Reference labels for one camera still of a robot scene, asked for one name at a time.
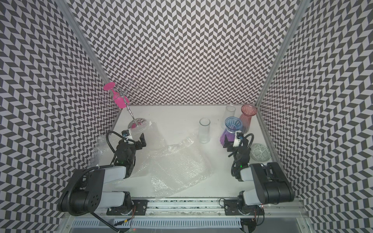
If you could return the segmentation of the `blue purple vase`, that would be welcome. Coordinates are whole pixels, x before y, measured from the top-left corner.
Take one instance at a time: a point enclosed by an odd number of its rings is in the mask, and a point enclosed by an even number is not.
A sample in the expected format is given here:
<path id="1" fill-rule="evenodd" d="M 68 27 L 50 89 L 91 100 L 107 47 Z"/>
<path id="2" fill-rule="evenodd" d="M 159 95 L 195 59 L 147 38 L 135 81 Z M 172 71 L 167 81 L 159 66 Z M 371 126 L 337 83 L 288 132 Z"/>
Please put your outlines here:
<path id="1" fill-rule="evenodd" d="M 241 131 L 242 129 L 242 121 L 234 116 L 228 117 L 225 120 L 225 130 L 220 137 L 220 143 L 222 146 L 225 144 L 225 138 L 227 138 L 228 142 L 234 142 L 236 132 Z"/>

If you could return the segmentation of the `clear bubble wrap sheet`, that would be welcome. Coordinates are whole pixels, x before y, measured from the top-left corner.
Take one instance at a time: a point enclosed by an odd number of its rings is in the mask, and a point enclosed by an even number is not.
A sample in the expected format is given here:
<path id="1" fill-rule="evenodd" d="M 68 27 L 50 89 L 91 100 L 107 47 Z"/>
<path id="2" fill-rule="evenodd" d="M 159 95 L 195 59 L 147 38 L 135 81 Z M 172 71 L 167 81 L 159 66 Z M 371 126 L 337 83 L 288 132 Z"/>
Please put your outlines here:
<path id="1" fill-rule="evenodd" d="M 137 161 L 131 175 L 132 177 L 148 175 L 150 171 L 150 159 L 153 152 L 167 145 L 163 135 L 159 132 L 156 122 L 143 121 L 140 118 L 137 119 L 137 122 L 137 126 L 129 129 L 131 135 L 128 138 L 139 141 L 141 134 L 144 134 L 147 146 L 136 153 Z M 114 154 L 106 141 L 106 136 L 99 136 L 88 166 L 94 167 L 98 164 L 108 165 L 113 156 Z"/>

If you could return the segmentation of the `clear glass vase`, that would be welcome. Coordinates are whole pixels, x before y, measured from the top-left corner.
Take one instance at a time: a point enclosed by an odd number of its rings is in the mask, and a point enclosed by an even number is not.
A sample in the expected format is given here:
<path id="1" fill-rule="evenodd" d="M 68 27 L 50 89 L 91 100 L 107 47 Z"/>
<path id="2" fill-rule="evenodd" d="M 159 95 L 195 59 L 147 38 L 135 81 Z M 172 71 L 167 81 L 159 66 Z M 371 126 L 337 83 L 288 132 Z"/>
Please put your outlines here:
<path id="1" fill-rule="evenodd" d="M 235 112 L 236 112 L 235 106 L 232 105 L 232 104 L 228 104 L 225 107 L 225 111 L 224 111 L 224 114 L 223 114 L 223 117 L 222 117 L 222 123 L 225 123 L 225 121 L 226 121 L 227 118 L 234 117 L 235 116 Z"/>

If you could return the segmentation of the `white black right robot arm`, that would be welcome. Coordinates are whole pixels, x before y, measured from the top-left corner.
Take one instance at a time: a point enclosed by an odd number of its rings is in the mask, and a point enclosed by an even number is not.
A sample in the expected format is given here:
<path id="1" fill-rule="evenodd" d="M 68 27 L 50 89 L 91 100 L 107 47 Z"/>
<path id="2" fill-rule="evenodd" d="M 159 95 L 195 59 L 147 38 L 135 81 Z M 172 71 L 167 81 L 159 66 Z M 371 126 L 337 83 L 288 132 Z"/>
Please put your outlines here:
<path id="1" fill-rule="evenodd" d="M 277 162 L 250 163 L 253 134 L 239 134 L 235 139 L 224 137 L 223 147 L 234 161 L 231 175 L 240 182 L 253 182 L 254 189 L 241 191 L 236 200 L 224 200 L 227 216 L 258 215 L 264 204 L 279 204 L 294 201 L 294 191 Z"/>

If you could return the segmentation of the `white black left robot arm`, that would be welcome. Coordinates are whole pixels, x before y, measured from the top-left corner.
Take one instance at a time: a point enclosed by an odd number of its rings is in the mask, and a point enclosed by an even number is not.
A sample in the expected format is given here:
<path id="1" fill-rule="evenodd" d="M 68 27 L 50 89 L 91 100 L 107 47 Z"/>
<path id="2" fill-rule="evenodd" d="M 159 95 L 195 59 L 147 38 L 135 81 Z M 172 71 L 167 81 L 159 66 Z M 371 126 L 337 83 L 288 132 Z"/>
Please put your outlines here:
<path id="1" fill-rule="evenodd" d="M 121 137 L 114 150 L 110 165 L 78 169 L 73 172 L 67 187 L 57 202 L 57 210 L 72 216 L 94 213 L 97 209 L 119 209 L 125 214 L 133 213 L 135 205 L 128 191 L 103 191 L 104 184 L 129 178 L 136 164 L 136 152 L 147 146 L 144 134 L 134 141 L 128 131 L 106 134 Z"/>

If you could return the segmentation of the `pink vase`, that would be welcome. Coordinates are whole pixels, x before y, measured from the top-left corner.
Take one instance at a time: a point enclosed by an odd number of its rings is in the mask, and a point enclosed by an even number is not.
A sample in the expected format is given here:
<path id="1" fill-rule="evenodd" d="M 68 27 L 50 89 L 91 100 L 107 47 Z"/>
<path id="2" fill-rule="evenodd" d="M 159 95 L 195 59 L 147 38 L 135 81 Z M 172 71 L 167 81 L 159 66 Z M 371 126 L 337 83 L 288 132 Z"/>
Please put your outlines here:
<path id="1" fill-rule="evenodd" d="M 249 131 L 252 117 L 257 114 L 257 108 L 252 104 L 245 104 L 241 107 L 240 120 L 242 122 L 241 131 L 245 134 Z"/>

